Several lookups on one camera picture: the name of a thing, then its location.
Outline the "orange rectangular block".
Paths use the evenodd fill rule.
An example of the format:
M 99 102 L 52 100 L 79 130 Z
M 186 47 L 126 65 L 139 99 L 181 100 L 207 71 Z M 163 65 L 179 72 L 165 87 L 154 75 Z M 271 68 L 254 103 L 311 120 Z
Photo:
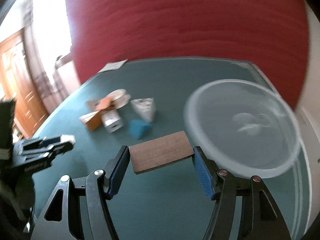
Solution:
M 101 113 L 100 111 L 91 112 L 80 116 L 79 120 L 89 129 L 93 131 L 102 125 Z

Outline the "brown wooden board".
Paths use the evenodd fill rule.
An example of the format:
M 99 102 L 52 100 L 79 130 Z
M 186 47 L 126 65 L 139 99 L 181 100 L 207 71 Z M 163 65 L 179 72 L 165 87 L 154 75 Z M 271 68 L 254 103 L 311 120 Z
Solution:
M 194 153 L 184 131 L 130 146 L 129 151 L 135 174 L 167 166 Z

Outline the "white rectangular block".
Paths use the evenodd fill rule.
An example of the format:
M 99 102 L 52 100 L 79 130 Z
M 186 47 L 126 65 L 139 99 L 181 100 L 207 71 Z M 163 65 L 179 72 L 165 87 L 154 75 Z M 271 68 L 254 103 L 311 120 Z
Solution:
M 101 116 L 104 127 L 109 133 L 113 133 L 123 127 L 123 122 L 116 110 L 106 111 Z

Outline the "blue triangular block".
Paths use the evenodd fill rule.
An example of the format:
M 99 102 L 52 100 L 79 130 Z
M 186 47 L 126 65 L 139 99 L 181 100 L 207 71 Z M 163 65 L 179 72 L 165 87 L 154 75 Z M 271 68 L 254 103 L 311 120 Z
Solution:
M 144 120 L 135 119 L 129 122 L 129 135 L 135 139 L 142 139 L 150 130 L 151 125 Z

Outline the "white striped triangular block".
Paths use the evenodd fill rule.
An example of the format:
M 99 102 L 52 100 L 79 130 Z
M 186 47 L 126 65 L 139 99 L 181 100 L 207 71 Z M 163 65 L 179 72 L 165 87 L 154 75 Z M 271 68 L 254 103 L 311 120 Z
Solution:
M 134 99 L 130 101 L 133 110 L 147 123 L 152 123 L 156 113 L 154 98 Z

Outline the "orange striped wedge block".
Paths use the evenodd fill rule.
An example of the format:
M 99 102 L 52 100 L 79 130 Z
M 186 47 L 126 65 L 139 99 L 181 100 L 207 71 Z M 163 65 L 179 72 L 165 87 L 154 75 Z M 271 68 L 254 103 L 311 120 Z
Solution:
M 88 109 L 92 112 L 95 111 L 109 111 L 116 109 L 115 104 L 110 96 L 104 97 L 100 100 L 93 99 L 86 101 Z

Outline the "clear plastic bowl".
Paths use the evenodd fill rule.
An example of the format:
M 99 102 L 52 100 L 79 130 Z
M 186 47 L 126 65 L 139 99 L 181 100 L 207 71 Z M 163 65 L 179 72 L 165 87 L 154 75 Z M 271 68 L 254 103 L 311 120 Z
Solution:
M 277 177 L 300 153 L 291 107 L 272 90 L 245 80 L 217 80 L 193 91 L 184 107 L 188 134 L 206 157 L 249 178 Z

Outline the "wooden door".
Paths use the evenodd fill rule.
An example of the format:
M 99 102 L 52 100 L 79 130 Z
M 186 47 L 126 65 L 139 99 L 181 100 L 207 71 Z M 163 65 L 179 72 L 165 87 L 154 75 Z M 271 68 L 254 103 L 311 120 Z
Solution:
M 6 99 L 15 99 L 15 123 L 24 137 L 32 137 L 48 118 L 30 73 L 24 29 L 1 42 L 1 85 Z

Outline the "green table mat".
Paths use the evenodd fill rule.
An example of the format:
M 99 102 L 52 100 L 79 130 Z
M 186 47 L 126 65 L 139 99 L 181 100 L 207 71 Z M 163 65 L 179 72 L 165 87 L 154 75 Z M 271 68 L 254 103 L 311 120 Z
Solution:
M 145 144 L 146 159 L 176 154 L 182 144 L 194 147 L 184 121 L 185 103 L 193 91 L 212 81 L 237 79 L 274 90 L 258 67 L 249 62 L 185 57 L 125 63 L 118 70 L 98 73 L 71 94 L 37 130 L 37 137 L 75 136 L 76 143 L 53 161 L 51 168 L 34 176 L 39 216 L 54 187 L 64 175 L 86 177 L 114 158 L 121 146 Z M 89 113 L 87 101 L 125 89 L 133 99 L 153 98 L 154 121 L 136 139 L 130 122 L 138 119 L 131 105 L 118 111 L 123 126 L 108 132 L 90 131 L 80 121 Z M 120 239 L 202 239 L 214 202 L 202 191 L 190 158 L 136 174 L 127 168 L 118 194 L 108 208 Z

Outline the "white paper card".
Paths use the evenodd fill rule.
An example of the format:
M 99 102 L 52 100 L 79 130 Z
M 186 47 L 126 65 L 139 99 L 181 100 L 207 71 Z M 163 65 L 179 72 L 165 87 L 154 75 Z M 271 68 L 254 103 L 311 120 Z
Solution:
M 99 73 L 108 72 L 108 71 L 112 71 L 112 70 L 118 70 L 126 62 L 127 62 L 127 59 L 125 59 L 123 61 L 118 61 L 118 62 L 109 62 L 109 63 L 105 64 L 105 66 L 103 68 L 101 68 L 101 70 L 99 70 Z

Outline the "sheer window curtain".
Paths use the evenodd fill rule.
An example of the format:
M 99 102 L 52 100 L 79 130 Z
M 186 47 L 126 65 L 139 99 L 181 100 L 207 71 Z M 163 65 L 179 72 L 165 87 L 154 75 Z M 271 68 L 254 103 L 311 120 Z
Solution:
M 52 113 L 80 86 L 66 0 L 26 0 L 23 26 L 30 73 L 41 102 Z

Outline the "red quilted mattress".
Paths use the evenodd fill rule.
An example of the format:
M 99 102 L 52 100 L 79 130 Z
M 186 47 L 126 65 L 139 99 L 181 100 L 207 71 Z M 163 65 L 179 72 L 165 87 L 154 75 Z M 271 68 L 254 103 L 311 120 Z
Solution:
M 304 0 L 66 0 L 81 82 L 109 62 L 203 56 L 251 61 L 295 108 L 306 76 Z

